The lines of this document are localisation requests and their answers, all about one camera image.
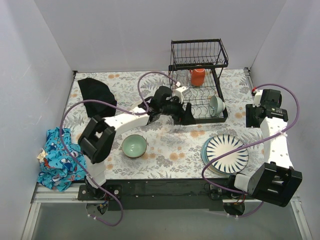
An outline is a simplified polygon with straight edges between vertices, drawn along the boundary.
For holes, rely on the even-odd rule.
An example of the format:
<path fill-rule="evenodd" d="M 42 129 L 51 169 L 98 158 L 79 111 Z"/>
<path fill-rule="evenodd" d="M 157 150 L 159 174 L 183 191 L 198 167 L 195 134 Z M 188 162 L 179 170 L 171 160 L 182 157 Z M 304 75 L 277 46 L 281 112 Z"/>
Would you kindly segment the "white bowl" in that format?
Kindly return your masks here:
<path fill-rule="evenodd" d="M 225 102 L 218 96 L 212 96 L 209 101 L 209 114 L 218 117 L 226 109 Z"/>

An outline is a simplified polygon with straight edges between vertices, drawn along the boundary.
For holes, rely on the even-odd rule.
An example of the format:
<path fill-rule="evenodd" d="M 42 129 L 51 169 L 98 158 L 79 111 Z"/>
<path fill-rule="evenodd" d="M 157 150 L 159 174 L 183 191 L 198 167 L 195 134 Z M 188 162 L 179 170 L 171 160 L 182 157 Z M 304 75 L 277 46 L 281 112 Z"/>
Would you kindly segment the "clear faceted glass tumbler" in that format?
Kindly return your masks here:
<path fill-rule="evenodd" d="M 188 70 L 177 70 L 176 79 L 182 84 L 185 85 L 188 81 Z"/>

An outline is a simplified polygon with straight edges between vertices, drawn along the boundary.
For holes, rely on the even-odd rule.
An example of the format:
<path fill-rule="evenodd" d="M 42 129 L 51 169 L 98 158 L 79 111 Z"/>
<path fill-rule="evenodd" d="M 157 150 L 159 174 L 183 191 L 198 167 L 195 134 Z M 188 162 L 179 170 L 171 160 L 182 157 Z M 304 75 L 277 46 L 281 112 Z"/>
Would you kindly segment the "orange ceramic mug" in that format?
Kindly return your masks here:
<path fill-rule="evenodd" d="M 195 87 L 200 87 L 205 82 L 206 70 L 204 68 L 190 69 L 190 83 Z"/>

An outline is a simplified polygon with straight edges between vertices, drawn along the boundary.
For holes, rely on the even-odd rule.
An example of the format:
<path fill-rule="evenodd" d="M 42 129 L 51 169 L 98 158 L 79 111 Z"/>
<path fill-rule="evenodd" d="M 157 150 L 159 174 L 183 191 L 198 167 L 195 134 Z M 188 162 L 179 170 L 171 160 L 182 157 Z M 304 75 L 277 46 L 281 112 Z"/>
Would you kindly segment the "black wire dish rack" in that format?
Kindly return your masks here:
<path fill-rule="evenodd" d="M 225 101 L 220 76 L 228 65 L 229 57 L 220 38 L 171 41 L 168 73 L 187 87 L 183 107 L 191 111 L 196 124 L 227 120 L 226 107 L 214 112 L 213 99 Z"/>

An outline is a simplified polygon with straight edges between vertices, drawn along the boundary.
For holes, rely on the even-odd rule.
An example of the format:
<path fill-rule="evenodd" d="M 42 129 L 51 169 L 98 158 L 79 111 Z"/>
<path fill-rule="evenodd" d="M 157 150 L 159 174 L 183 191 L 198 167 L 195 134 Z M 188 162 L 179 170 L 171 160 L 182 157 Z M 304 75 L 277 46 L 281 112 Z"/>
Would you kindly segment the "green celadon bowl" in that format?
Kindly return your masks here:
<path fill-rule="evenodd" d="M 139 158 L 147 150 L 147 141 L 141 135 L 129 135 L 123 140 L 121 150 L 128 158 Z"/>

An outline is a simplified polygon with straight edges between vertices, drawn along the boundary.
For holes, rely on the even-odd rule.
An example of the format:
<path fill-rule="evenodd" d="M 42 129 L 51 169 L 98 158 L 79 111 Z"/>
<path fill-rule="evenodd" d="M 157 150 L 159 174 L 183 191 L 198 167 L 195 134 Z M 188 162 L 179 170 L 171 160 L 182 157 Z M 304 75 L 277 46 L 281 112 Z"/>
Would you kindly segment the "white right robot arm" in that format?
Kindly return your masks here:
<path fill-rule="evenodd" d="M 226 186 L 227 195 L 237 199 L 244 192 L 250 197 L 285 207 L 303 180 L 302 173 L 294 169 L 290 160 L 286 127 L 288 113 L 281 108 L 279 90 L 253 90 L 253 103 L 245 106 L 246 127 L 260 128 L 264 163 L 252 176 L 234 173 Z"/>

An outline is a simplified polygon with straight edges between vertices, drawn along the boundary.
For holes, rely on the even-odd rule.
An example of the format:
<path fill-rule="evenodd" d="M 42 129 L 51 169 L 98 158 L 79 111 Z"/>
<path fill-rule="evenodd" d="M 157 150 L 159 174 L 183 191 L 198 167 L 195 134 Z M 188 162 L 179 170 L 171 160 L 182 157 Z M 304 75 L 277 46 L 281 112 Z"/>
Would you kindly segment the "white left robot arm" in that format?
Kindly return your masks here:
<path fill-rule="evenodd" d="M 183 126 L 196 123 L 191 103 L 184 102 L 188 91 L 186 86 L 176 89 L 160 86 L 153 96 L 143 99 L 142 103 L 131 111 L 111 117 L 96 115 L 90 119 L 78 144 L 86 162 L 86 188 L 95 200 L 106 196 L 106 187 L 103 185 L 107 181 L 104 161 L 109 156 L 116 137 L 135 128 L 147 126 L 162 115 L 172 117 L 175 123 Z"/>

